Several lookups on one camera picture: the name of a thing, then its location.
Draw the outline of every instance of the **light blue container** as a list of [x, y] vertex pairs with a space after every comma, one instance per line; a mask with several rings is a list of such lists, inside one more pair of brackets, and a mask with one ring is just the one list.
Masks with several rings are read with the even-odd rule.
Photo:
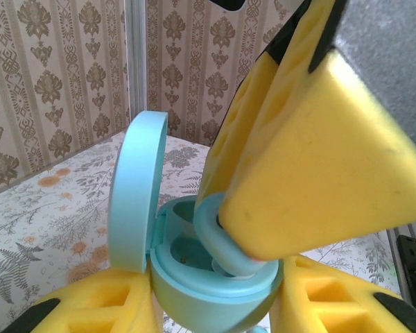
[[111, 265], [144, 273], [149, 258], [153, 290], [173, 320], [196, 333], [244, 332], [268, 313], [282, 265], [269, 262], [246, 279], [217, 273], [194, 231], [196, 196], [169, 201], [156, 214], [166, 115], [142, 112], [125, 135], [110, 194]]

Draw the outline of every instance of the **container lid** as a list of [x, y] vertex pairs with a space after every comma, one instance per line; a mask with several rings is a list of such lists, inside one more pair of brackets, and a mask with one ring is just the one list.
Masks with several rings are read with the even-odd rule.
[[114, 168], [108, 209], [110, 264], [144, 273], [155, 227], [168, 114], [143, 111], [129, 125]]

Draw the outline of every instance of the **fern pattern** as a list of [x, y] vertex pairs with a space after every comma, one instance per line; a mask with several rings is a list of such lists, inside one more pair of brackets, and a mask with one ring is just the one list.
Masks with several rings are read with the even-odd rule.
[[29, 247], [16, 243], [17, 250], [11, 251], [0, 248], [0, 297], [13, 305], [11, 288], [13, 285], [20, 289], [27, 289], [26, 274], [32, 262], [40, 259], [34, 253], [43, 251], [39, 246]]
[[[115, 135], [0, 193], [0, 332], [40, 296], [108, 267], [105, 254], [96, 258], [94, 251], [106, 245], [111, 179], [122, 141], [123, 133]], [[207, 151], [168, 138], [158, 207], [198, 193]], [[384, 232], [304, 254], [399, 292]], [[268, 330], [268, 317], [260, 325]], [[167, 314], [163, 332], [190, 333]]]

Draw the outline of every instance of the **orange flower print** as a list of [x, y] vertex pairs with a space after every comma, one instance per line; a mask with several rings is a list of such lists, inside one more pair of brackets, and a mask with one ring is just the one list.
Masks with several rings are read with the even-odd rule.
[[69, 173], [71, 173], [71, 169], [69, 169], [69, 168], [61, 168], [61, 169], [58, 169], [55, 174], [57, 176], [59, 176], [59, 177], [63, 177], [63, 176], [66, 176]]
[[35, 236], [27, 236], [27, 237], [25, 237], [24, 238], [24, 242], [26, 243], [26, 244], [30, 244], [30, 245], [33, 245], [33, 242], [35, 241]]
[[99, 246], [92, 251], [91, 261], [101, 264], [108, 259], [108, 247], [106, 245]]
[[38, 181], [40, 187], [52, 187], [57, 185], [60, 182], [60, 178], [57, 176], [47, 176], [43, 177]]
[[75, 255], [81, 255], [83, 251], [86, 249], [86, 243], [84, 241], [79, 241], [78, 243], [75, 243], [72, 247], [72, 252]]
[[105, 227], [101, 227], [101, 228], [97, 229], [96, 231], [97, 231], [97, 234], [99, 236], [103, 236], [104, 234], [106, 234], [106, 228]]
[[99, 271], [99, 267], [91, 262], [84, 262], [76, 267], [73, 267], [68, 272], [68, 284], [77, 282], [81, 279], [87, 278]]
[[64, 199], [71, 199], [72, 198], [72, 194], [70, 194], [69, 192], [63, 192], [62, 194], [60, 194], [62, 198]]

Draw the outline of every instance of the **damask pattern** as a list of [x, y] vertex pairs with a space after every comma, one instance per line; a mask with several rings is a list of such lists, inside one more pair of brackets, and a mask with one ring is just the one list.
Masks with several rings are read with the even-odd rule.
[[248, 0], [237, 12], [210, 0], [148, 0], [148, 109], [168, 133], [211, 145], [239, 83], [300, 0]]
[[[0, 193], [0, 332], [40, 296], [109, 266], [108, 196], [122, 140], [112, 136]], [[167, 138], [159, 206], [197, 194], [207, 151]], [[399, 293], [385, 231], [304, 254]], [[269, 328], [268, 317], [260, 326]], [[166, 314], [163, 332], [189, 333]]]
[[128, 125], [123, 6], [0, 0], [0, 191]]

